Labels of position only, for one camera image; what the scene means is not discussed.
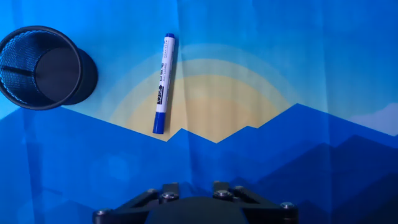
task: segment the marker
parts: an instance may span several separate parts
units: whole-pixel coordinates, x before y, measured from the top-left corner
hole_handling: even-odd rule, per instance
[[[159,92],[157,94],[156,115],[153,133],[164,133],[164,122],[167,111],[167,99],[169,97],[170,74],[172,73],[174,34],[166,34],[164,37],[162,67],[160,69]]]

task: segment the blue fabric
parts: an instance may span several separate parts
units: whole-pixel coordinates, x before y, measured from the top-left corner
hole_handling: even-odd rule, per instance
[[[179,182],[184,197],[209,195],[214,180],[296,203],[301,223],[398,222],[395,0],[0,6],[0,38],[49,26],[99,70],[96,91],[79,105],[30,111],[0,96],[0,223],[90,223],[93,211],[147,189]],[[201,75],[184,62],[230,62],[271,83],[288,107],[274,103],[278,116],[217,143],[186,129],[162,141],[110,122],[125,96],[159,70],[169,32],[178,39],[184,78]],[[249,83],[244,75],[233,78]]]

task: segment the black mesh pen holder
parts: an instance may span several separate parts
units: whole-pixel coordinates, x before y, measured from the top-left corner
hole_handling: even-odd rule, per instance
[[[91,57],[55,29],[23,27],[0,42],[0,91],[23,108],[77,104],[92,94],[97,80]]]

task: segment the bolt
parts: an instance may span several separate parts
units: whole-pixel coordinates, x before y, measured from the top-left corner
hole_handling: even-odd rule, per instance
[[[231,193],[227,190],[217,190],[214,194],[219,197],[227,197],[231,195]]]
[[[291,209],[295,207],[295,205],[292,202],[284,202],[280,206],[284,209]]]
[[[96,213],[97,213],[97,215],[105,215],[105,214],[107,214],[110,211],[111,211],[111,209],[104,208],[104,209],[98,210]]]
[[[162,194],[162,198],[168,199],[168,200],[173,199],[175,197],[176,197],[176,194],[174,192],[165,192]]]

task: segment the yellow sun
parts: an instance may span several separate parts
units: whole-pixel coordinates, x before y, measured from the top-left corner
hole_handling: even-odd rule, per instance
[[[170,89],[171,106],[167,112],[163,135],[152,134],[158,73],[152,74],[131,90],[112,115],[110,122],[163,141],[169,140],[183,128],[210,141],[220,142],[246,126],[258,128],[289,107],[284,97],[271,84],[244,67],[208,59],[180,63],[181,67],[177,66],[174,87]],[[228,77],[222,74],[224,70],[219,69],[214,75],[195,74],[185,77],[184,67],[200,67],[203,64],[228,68],[227,72],[234,70],[248,81]]]

